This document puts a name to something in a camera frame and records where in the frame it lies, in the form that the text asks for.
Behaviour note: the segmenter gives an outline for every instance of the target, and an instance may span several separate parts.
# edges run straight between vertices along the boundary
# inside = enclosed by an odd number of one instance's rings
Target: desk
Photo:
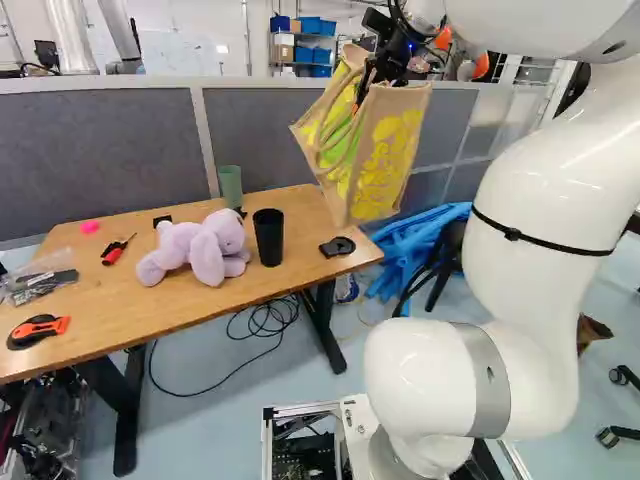
[[[59,289],[19,308],[0,306],[0,338],[25,319],[40,313],[69,315],[72,320],[60,337],[13,352],[0,346],[0,382],[21,380],[70,365],[105,402],[118,412],[114,473],[135,469],[138,404],[144,375],[145,344],[162,335],[205,322],[267,299],[300,292],[312,324],[335,373],[347,365],[331,333],[329,322],[335,277],[383,258],[382,252],[357,227],[336,228],[320,190],[313,185],[269,190],[245,195],[244,210],[248,247],[253,255],[241,277],[226,279],[218,288],[208,287],[187,268],[153,287],[141,286],[136,263],[156,246],[152,220],[170,214],[174,222],[201,222],[224,207],[223,199],[125,213],[100,218],[100,230],[86,236],[80,223],[56,226],[38,250],[46,255],[70,246],[77,284]],[[274,207],[285,214],[284,259],[280,266],[260,264],[251,215]],[[104,267],[100,254],[114,240],[137,232],[119,262]],[[350,255],[326,259],[318,245],[337,235],[351,238],[356,250]],[[317,285],[315,296],[309,287]],[[106,354],[129,349],[123,376]]]

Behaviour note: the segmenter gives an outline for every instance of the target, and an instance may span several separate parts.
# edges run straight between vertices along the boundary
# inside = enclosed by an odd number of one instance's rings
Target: stuffed animal
[[[242,218],[228,208],[212,213],[202,224],[174,225],[163,220],[156,230],[157,250],[136,266],[138,280],[145,287],[157,285],[167,271],[187,262],[198,280],[217,287],[225,277],[242,275],[250,258]]]

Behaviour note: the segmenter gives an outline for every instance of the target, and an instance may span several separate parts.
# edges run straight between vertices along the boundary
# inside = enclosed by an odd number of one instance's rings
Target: black cup
[[[265,267],[276,267],[282,263],[284,237],[284,213],[275,208],[263,208],[253,214],[260,261]]]

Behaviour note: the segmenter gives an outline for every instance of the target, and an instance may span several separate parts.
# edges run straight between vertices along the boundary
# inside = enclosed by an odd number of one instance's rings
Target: chair wheel
[[[616,385],[626,385],[629,383],[629,379],[617,368],[609,370],[609,380]]]
[[[596,440],[598,440],[598,443],[604,448],[611,450],[618,444],[620,437],[613,433],[609,427],[605,427],[596,433]]]

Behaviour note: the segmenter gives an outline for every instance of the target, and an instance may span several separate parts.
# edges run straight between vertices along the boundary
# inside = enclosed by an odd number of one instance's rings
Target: red screwdriver
[[[122,255],[122,252],[124,252],[125,248],[127,248],[127,245],[129,245],[129,242],[133,240],[133,237],[137,234],[138,232],[131,235],[126,242],[113,242],[110,245],[111,248],[109,249],[109,252],[102,259],[102,264],[106,267],[114,265]]]

